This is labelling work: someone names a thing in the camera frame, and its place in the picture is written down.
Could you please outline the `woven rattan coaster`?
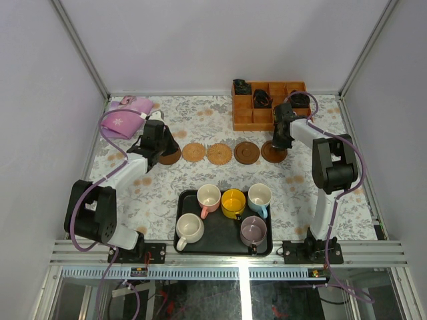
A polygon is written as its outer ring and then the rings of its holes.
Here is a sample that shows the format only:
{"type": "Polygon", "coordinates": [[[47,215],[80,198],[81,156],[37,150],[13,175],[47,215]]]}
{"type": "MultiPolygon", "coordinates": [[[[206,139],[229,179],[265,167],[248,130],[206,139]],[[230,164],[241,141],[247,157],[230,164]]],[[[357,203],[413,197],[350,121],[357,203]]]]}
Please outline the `woven rattan coaster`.
{"type": "Polygon", "coordinates": [[[214,165],[225,165],[232,159],[233,153],[224,143],[216,143],[207,150],[207,159],[214,165]]]}
{"type": "Polygon", "coordinates": [[[199,162],[205,157],[205,147],[201,143],[189,143],[183,148],[182,157],[189,162],[199,162]]]}

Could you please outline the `dark brown wooden coaster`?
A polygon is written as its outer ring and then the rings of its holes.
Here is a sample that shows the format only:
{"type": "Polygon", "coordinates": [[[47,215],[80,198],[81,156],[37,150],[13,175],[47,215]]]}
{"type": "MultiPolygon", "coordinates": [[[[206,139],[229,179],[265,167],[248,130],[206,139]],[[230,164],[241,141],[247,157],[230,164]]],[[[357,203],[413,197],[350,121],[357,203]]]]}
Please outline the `dark brown wooden coaster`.
{"type": "Polygon", "coordinates": [[[251,165],[259,159],[260,149],[256,144],[244,141],[237,144],[234,148],[234,157],[241,164],[251,165]]]}

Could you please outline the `light blue ceramic cup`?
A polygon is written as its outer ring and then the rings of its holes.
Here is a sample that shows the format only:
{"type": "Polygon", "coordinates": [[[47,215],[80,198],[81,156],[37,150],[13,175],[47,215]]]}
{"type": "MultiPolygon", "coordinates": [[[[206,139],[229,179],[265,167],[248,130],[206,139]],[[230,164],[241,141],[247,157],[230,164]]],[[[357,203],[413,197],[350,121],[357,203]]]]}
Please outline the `light blue ceramic cup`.
{"type": "Polygon", "coordinates": [[[252,185],[248,191],[248,206],[262,219],[268,217],[268,206],[272,200],[272,191],[263,183],[252,185]]]}

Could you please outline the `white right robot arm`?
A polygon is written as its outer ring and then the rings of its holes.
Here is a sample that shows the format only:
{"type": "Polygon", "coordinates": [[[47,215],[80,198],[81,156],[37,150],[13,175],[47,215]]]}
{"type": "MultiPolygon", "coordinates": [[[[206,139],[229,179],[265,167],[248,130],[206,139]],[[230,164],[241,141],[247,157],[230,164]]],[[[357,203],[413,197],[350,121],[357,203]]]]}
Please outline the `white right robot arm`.
{"type": "Polygon", "coordinates": [[[308,261],[319,263],[328,255],[323,241],[332,237],[338,196],[349,191],[358,179],[352,138],[321,130],[312,121],[296,115],[290,103],[276,106],[273,119],[273,148],[287,150],[292,148],[293,141],[299,141],[312,151],[312,178],[318,188],[318,199],[310,233],[316,240],[304,246],[304,255],[308,261]]]}

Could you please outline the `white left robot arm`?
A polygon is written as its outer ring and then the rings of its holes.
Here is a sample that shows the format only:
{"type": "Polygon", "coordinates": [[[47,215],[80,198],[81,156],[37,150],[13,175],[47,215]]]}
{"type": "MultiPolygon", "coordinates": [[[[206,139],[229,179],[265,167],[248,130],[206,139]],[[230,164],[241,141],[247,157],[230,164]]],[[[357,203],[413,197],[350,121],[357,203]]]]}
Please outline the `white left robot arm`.
{"type": "Polygon", "coordinates": [[[109,142],[123,156],[123,162],[96,182],[78,180],[73,184],[64,221],[64,230],[80,252],[102,244],[123,249],[132,263],[145,258],[146,247],[142,234],[117,224],[117,195],[134,180],[148,173],[162,157],[174,155],[179,145],[163,120],[163,113],[150,115],[130,110],[143,119],[143,133],[127,150],[109,142]]]}

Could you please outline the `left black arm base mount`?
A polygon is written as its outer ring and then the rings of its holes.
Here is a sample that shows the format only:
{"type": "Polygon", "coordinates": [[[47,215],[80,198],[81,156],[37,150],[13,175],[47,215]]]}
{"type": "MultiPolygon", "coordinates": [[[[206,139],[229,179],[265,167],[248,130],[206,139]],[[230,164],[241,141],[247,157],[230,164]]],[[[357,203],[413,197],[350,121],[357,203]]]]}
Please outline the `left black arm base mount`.
{"type": "Polygon", "coordinates": [[[157,265],[164,264],[165,257],[165,243],[144,243],[132,250],[119,249],[114,263],[157,265]]]}

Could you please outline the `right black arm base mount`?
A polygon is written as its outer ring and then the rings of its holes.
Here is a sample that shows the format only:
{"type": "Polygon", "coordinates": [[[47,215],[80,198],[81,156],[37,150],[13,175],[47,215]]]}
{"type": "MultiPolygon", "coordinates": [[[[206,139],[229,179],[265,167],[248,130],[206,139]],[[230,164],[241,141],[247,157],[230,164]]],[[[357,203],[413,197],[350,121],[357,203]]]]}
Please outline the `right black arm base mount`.
{"type": "Polygon", "coordinates": [[[328,243],[322,240],[306,238],[304,242],[282,241],[284,263],[290,265],[326,264],[326,252],[331,265],[344,263],[342,249],[337,237],[328,243]]]}

